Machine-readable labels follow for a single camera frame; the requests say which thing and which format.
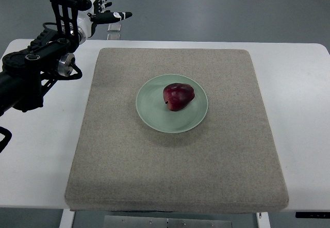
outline metal bracket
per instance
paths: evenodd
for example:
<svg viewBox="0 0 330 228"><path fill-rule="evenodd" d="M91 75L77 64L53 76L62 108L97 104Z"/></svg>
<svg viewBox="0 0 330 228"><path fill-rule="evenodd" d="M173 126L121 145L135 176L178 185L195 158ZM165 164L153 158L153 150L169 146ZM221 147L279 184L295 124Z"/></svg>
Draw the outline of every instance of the metal bracket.
<svg viewBox="0 0 330 228"><path fill-rule="evenodd" d="M120 40L120 34L108 34L107 40Z"/></svg>
<svg viewBox="0 0 330 228"><path fill-rule="evenodd" d="M108 32L119 32L121 26L120 23L111 23L109 24Z"/></svg>
<svg viewBox="0 0 330 228"><path fill-rule="evenodd" d="M103 228L232 228L231 221L199 220L199 219L168 219L150 217L110 216L104 217Z"/></svg>

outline beige fabric mat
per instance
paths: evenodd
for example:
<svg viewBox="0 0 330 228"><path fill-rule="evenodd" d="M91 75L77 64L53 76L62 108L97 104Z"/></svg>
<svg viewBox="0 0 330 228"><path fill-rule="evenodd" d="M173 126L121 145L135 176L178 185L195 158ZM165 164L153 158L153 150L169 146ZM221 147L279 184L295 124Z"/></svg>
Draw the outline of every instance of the beige fabric mat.
<svg viewBox="0 0 330 228"><path fill-rule="evenodd" d="M206 91L194 129L158 132L136 95L162 74ZM100 51L65 200L73 210L278 211L288 194L250 55L245 50Z"/></svg>

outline gray floor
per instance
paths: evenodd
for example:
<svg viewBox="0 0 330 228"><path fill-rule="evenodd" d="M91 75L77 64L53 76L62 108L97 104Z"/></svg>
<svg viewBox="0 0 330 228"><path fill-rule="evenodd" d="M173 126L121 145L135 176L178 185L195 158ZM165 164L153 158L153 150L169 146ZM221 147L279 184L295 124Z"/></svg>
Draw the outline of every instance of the gray floor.
<svg viewBox="0 0 330 228"><path fill-rule="evenodd" d="M320 43L330 52L330 0L113 0L111 10L133 13L122 22L121 40ZM53 21L49 0L0 0L0 54L12 40L34 39L43 22ZM106 38L107 25L99 25L92 39ZM0 208L0 227L58 227L60 213ZM77 214L74 225L98 227L93 224L103 216ZM270 214L270 220L272 227L330 227L294 213Z"/></svg>

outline black cable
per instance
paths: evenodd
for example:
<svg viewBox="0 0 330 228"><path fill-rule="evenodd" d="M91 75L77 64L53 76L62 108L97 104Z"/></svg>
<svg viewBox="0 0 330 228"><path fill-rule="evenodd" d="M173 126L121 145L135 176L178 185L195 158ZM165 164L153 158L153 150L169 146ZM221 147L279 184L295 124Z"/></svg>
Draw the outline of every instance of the black cable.
<svg viewBox="0 0 330 228"><path fill-rule="evenodd" d="M70 66L77 72L76 74L64 77L64 76L59 76L58 80L76 80L80 79L83 76L83 73L81 69L78 68L76 64L70 64Z"/></svg>
<svg viewBox="0 0 330 228"><path fill-rule="evenodd" d="M0 126L0 134L4 135L5 137L3 138L2 141L0 141L0 153L3 151L3 149L8 145L10 139L11 139L11 132L4 127Z"/></svg>
<svg viewBox="0 0 330 228"><path fill-rule="evenodd" d="M43 26L44 28L48 28L47 25L55 25L55 26L56 26L57 24L56 24L56 23L51 23L51 22L47 22L47 23L43 23L43 24L42 24L42 26Z"/></svg>

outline light green plate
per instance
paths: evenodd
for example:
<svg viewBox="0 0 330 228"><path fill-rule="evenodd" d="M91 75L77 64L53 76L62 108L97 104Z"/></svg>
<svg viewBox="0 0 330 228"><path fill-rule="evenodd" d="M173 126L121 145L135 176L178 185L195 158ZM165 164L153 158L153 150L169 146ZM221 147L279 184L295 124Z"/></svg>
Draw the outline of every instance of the light green plate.
<svg viewBox="0 0 330 228"><path fill-rule="evenodd" d="M170 111L163 99L163 89L173 83L189 84L195 98L182 110ZM196 127L205 117L208 107L203 88L194 80L182 75L167 74L150 79L136 97L136 109L141 119L150 127L164 133L181 133Z"/></svg>

